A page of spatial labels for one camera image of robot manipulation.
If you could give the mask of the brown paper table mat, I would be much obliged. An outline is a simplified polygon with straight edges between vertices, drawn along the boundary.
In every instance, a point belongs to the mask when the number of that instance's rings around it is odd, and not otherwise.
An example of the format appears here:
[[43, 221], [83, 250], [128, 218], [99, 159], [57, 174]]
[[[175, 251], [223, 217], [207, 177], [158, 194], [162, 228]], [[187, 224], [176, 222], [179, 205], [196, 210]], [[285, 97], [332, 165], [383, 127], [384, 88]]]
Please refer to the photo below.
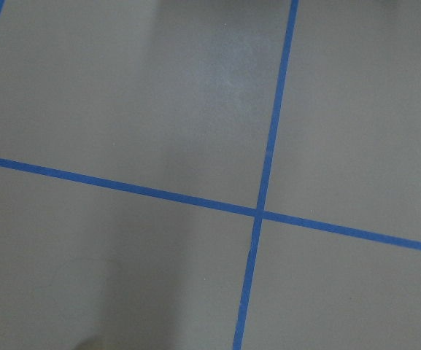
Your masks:
[[0, 349], [421, 349], [421, 1], [0, 1]]

